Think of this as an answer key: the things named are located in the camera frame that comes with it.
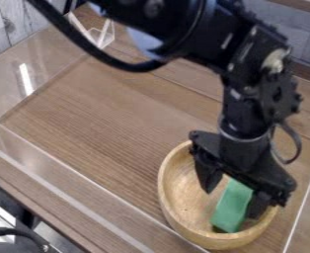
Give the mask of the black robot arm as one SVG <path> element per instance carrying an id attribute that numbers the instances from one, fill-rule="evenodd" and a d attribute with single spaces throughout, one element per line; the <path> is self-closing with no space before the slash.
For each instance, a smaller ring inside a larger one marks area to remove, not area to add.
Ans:
<path id="1" fill-rule="evenodd" d="M 66 38 L 100 62 L 135 73 L 183 58 L 209 68 L 224 87 L 219 130 L 189 134 L 199 184 L 213 191 L 229 176 L 254 191 L 246 215 L 286 206 L 296 181 L 272 136 L 290 130 L 303 97 L 292 74 L 291 46 L 243 0 L 87 0 L 97 14 L 124 25 L 147 60 L 129 63 L 103 51 L 48 0 L 28 0 Z"/>

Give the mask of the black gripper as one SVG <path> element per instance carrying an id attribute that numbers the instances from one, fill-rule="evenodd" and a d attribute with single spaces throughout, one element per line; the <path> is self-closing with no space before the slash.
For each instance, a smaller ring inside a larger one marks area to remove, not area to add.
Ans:
<path id="1" fill-rule="evenodd" d="M 193 130 L 189 153 L 203 191 L 211 194 L 227 175 L 254 190 L 247 218 L 259 219 L 268 207 L 287 205 L 296 181 L 271 154 L 266 137 L 247 142 Z"/>

